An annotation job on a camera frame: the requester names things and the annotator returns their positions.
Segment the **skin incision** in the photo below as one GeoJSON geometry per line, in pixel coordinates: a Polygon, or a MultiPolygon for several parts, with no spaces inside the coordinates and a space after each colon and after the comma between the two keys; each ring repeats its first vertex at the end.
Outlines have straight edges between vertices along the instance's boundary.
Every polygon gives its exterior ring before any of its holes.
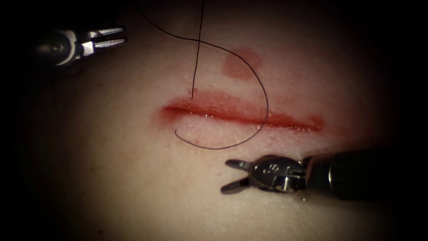
{"type": "Polygon", "coordinates": [[[139,7],[117,14],[125,45],[76,61],[26,103],[22,171],[71,240],[389,236],[393,219],[371,204],[220,193],[247,175],[228,159],[302,160],[394,139],[388,88],[360,33],[282,1],[206,0],[202,22],[199,0],[139,7]],[[200,26],[209,44],[182,39],[200,26]]]}

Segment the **red incision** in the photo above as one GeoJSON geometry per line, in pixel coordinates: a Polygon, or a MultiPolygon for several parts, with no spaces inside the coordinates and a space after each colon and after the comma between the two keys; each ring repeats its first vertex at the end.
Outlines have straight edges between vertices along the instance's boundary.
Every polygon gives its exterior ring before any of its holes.
{"type": "MultiPolygon", "coordinates": [[[[233,53],[242,57],[253,70],[263,66],[262,59],[254,51],[249,48],[232,50],[233,53]]],[[[223,62],[222,72],[224,75],[239,79],[249,80],[255,78],[254,73],[244,61],[233,54],[228,53],[228,56],[223,62]]]]}
{"type": "MultiPolygon", "coordinates": [[[[298,121],[294,117],[269,111],[266,125],[294,130],[320,131],[324,120],[312,115],[307,121],[298,121]]],[[[186,115],[204,116],[233,121],[241,124],[263,124],[266,116],[265,108],[219,91],[199,91],[194,89],[193,99],[189,96],[173,99],[160,110],[156,120],[163,124],[175,123],[186,115]]]]}

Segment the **pale skin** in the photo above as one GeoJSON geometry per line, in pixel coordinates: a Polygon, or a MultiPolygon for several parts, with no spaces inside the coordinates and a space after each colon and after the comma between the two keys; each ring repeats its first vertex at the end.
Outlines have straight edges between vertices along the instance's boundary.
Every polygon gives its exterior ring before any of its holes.
{"type": "MultiPolygon", "coordinates": [[[[164,30],[197,39],[200,8],[200,1],[190,1],[143,6],[143,12],[164,30]]],[[[277,154],[301,160],[370,147],[391,136],[393,129],[384,122],[392,116],[383,112],[388,98],[375,68],[365,65],[363,50],[331,19],[294,8],[207,1],[201,39],[261,56],[263,66],[255,71],[272,110],[301,118],[318,113],[324,133],[266,127],[237,147],[205,150],[180,141],[174,131],[195,137],[189,122],[196,129],[212,125],[216,132],[200,137],[209,145],[228,135],[223,123],[196,118],[155,127],[154,113],[192,87],[197,43],[167,36],[132,8],[117,19],[127,27],[126,45],[76,62],[33,100],[27,125],[35,161],[24,170],[37,167],[35,186],[50,190],[43,201],[72,239],[370,240],[385,235],[391,220],[360,204],[315,205],[257,189],[220,193],[221,186],[246,175],[225,166],[227,159],[277,154]]],[[[226,57],[201,45],[195,87],[264,104],[256,79],[243,82],[216,71],[226,57]]]]}

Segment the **dark background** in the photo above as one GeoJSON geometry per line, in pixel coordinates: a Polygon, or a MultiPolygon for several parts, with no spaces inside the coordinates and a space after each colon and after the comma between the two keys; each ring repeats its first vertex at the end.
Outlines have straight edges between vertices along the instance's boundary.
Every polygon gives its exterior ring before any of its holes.
{"type": "MultiPolygon", "coordinates": [[[[405,23],[407,8],[406,5],[394,4],[388,1],[384,4],[380,1],[351,0],[351,1],[327,1],[312,0],[307,1],[317,8],[322,9],[327,14],[334,16],[339,22],[343,23],[355,32],[356,36],[365,36],[366,41],[374,46],[373,56],[381,71],[387,76],[388,81],[395,86],[397,94],[396,111],[400,113],[402,129],[401,133],[403,145],[407,140],[407,82],[405,76],[405,50],[407,47],[407,23],[405,23]]],[[[121,7],[132,6],[133,1],[120,1],[114,4],[100,1],[84,1],[82,4],[77,2],[32,2],[19,6],[14,10],[16,23],[14,26],[18,36],[24,45],[30,42],[34,36],[42,29],[61,28],[61,29],[92,29],[108,27],[115,22],[115,15],[121,7]]],[[[11,141],[10,152],[11,169],[17,170],[18,163],[29,161],[23,151],[25,139],[22,138],[19,122],[22,115],[22,100],[27,98],[28,92],[23,89],[32,85],[49,84],[51,78],[49,73],[34,72],[25,66],[19,74],[21,81],[12,83],[12,101],[8,105],[11,108],[11,141]]],[[[70,235],[65,235],[59,228],[59,225],[51,220],[47,215],[45,208],[34,198],[32,190],[29,190],[25,183],[25,177],[18,171],[8,172],[6,174],[6,194],[7,204],[6,212],[10,213],[9,225],[6,234],[14,240],[23,240],[27,238],[42,240],[66,240],[70,235]]]]}

